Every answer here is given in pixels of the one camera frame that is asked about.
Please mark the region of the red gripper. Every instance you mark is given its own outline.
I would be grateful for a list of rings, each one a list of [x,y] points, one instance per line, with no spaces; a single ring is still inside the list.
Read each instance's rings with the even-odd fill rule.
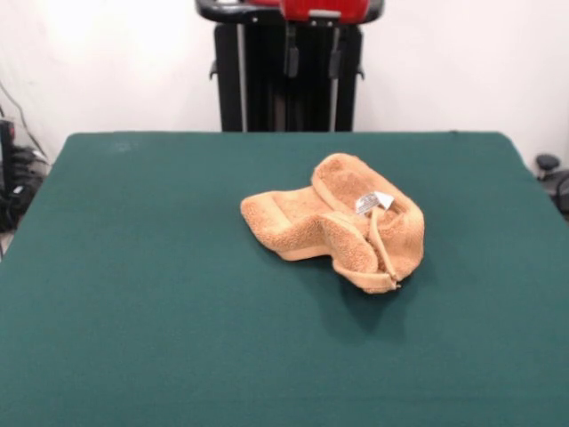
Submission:
[[[311,18],[338,21],[362,21],[367,14],[366,0],[283,0],[281,13],[287,20],[307,21]],[[285,75],[295,78],[299,68],[299,50],[296,44],[297,27],[285,24]],[[333,43],[329,60],[329,78],[337,79],[341,66],[341,28],[333,29]]]

